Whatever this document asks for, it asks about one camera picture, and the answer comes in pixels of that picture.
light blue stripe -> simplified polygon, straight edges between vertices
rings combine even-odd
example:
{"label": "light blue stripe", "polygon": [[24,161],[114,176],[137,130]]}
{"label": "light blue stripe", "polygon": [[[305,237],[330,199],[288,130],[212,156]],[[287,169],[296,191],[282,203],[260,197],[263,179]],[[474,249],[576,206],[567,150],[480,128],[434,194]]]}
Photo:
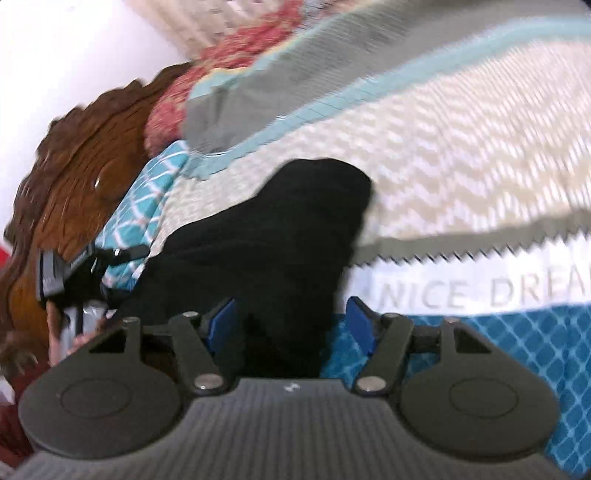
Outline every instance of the light blue stripe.
{"label": "light blue stripe", "polygon": [[[339,92],[333,92],[285,117],[277,118],[265,129],[229,151],[215,155],[193,152],[182,175],[204,180],[211,174],[224,170],[234,160],[248,155],[265,143],[281,138],[285,133],[305,123],[330,118],[340,113],[340,109],[382,98],[416,83],[426,82],[435,75],[455,72],[487,57],[503,53],[518,44],[555,39],[588,41],[590,38],[591,20],[588,17],[534,18],[507,23],[475,39],[438,48],[386,73],[358,79]],[[323,103],[335,108],[328,110],[322,106]]]}

black fabric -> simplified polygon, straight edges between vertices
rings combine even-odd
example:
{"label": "black fabric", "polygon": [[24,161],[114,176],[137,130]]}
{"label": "black fabric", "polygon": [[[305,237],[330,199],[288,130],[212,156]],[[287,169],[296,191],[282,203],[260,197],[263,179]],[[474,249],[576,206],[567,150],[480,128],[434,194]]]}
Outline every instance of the black fabric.
{"label": "black fabric", "polygon": [[248,319],[243,375],[318,376],[370,195],[349,164],[290,161],[253,198],[170,235],[113,319],[160,324],[232,297]]}

brown wood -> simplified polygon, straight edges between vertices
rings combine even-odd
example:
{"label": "brown wood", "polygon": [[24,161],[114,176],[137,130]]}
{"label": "brown wood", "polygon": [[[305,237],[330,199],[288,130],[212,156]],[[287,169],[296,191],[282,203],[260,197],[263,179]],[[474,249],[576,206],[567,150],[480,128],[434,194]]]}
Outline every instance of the brown wood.
{"label": "brown wood", "polygon": [[45,312],[35,300],[39,249],[57,248],[70,260],[96,237],[149,160],[150,110],[188,68],[168,67],[146,86],[135,80],[51,123],[4,230],[13,253],[0,273],[0,340],[15,329],[47,343]]}

blue patterned fabric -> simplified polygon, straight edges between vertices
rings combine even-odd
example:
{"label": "blue patterned fabric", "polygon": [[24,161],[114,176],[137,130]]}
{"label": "blue patterned fabric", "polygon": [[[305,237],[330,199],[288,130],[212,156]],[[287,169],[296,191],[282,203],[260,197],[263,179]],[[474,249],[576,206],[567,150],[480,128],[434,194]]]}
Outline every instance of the blue patterned fabric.
{"label": "blue patterned fabric", "polygon": [[[439,325],[443,316],[409,316],[417,325]],[[529,312],[460,317],[494,344],[544,378],[560,400],[558,428],[547,454],[574,476],[591,468],[591,306],[553,306]],[[332,356],[323,377],[347,385],[367,361],[341,320],[333,332]],[[436,362],[413,355],[407,375]]]}
{"label": "blue patterned fabric", "polygon": [[[189,159],[189,149],[182,141],[172,143],[142,169],[133,185],[96,238],[101,248],[128,248],[151,245],[160,221],[166,195]],[[108,287],[133,288],[132,275],[144,260],[109,267],[103,283]]]}
{"label": "blue patterned fabric", "polygon": [[[334,117],[341,111],[365,102],[372,102],[386,95],[402,91],[420,82],[426,82],[435,75],[456,72],[468,65],[477,63],[494,55],[499,55],[516,45],[534,40],[555,40],[591,38],[591,20],[581,17],[534,18],[509,22],[494,28],[486,34],[455,46],[445,46],[430,54],[423,55],[401,67],[386,73],[358,79],[348,87],[309,103],[289,115],[275,119],[273,123],[255,135],[239,143],[228,151],[203,155],[192,153],[191,159],[183,169],[183,176],[206,179],[224,170],[234,160],[271,143],[307,123],[314,123]],[[270,56],[264,61],[273,60]],[[237,81],[239,76],[231,78]],[[226,81],[212,79],[216,85]],[[211,85],[198,83],[192,96],[200,96],[210,90]]]}

zigzag pattern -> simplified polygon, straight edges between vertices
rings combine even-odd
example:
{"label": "zigzag pattern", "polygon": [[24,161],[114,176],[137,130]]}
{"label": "zigzag pattern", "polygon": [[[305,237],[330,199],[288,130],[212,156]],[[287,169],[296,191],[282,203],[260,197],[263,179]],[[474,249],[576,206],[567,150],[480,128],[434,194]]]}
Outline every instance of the zigzag pattern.
{"label": "zigzag pattern", "polygon": [[[376,195],[361,246],[591,210],[589,78],[590,45],[534,42],[306,124],[207,181],[178,179],[152,254],[172,231],[246,200],[299,157],[339,158],[371,177]],[[489,247],[498,248],[481,250]]]}

